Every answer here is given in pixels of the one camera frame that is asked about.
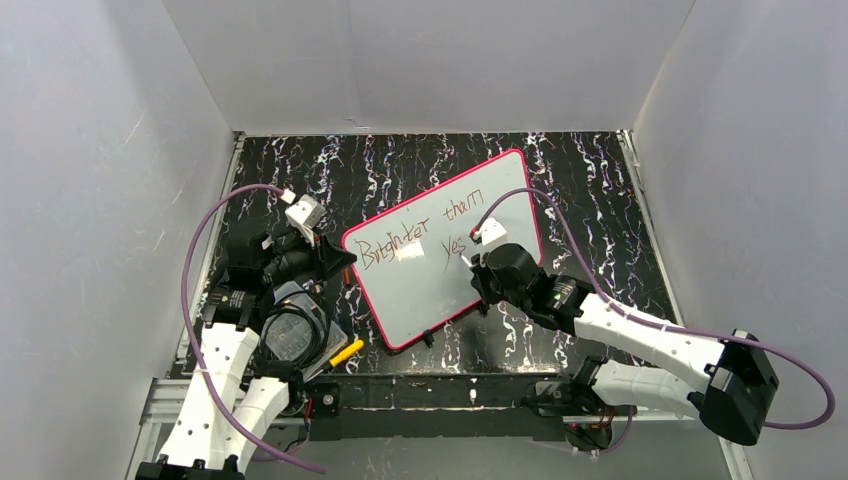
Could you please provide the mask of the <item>white marker pen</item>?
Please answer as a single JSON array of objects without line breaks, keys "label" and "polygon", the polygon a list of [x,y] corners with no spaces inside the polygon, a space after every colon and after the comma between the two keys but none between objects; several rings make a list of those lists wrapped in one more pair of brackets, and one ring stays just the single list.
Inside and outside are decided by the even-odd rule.
[{"label": "white marker pen", "polygon": [[468,257],[466,257],[464,254],[461,254],[460,258],[469,270],[474,268],[473,262]]}]

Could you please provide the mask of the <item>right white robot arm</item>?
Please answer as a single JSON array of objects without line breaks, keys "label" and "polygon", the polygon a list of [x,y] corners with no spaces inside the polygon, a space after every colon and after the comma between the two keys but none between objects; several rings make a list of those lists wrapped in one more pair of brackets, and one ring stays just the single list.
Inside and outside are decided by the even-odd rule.
[{"label": "right white robot arm", "polygon": [[466,261],[481,308],[506,302],[548,330],[606,344],[645,366],[588,360],[563,393],[585,407],[642,406],[699,420],[712,433],[755,445],[779,380],[753,334],[723,339],[675,331],[655,317],[605,301],[587,282],[547,273],[520,245],[507,243]]}]

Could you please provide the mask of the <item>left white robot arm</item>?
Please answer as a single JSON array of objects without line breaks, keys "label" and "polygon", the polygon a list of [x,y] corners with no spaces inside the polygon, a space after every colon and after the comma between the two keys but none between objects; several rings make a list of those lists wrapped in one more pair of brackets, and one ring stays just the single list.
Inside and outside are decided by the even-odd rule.
[{"label": "left white robot arm", "polygon": [[196,366],[174,428],[138,479],[241,479],[275,418],[310,427],[306,388],[345,357],[326,282],[355,254],[293,227],[231,239],[195,330]]}]

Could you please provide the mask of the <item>pink framed whiteboard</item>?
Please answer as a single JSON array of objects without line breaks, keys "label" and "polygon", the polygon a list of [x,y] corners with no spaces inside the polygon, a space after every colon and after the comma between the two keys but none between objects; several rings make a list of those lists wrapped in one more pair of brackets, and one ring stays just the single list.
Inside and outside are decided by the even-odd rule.
[{"label": "pink framed whiteboard", "polygon": [[388,348],[402,350],[480,300],[466,260],[480,252],[469,237],[493,202],[507,239],[537,263],[542,235],[524,154],[489,159],[347,230],[342,246],[356,255],[354,275]]}]

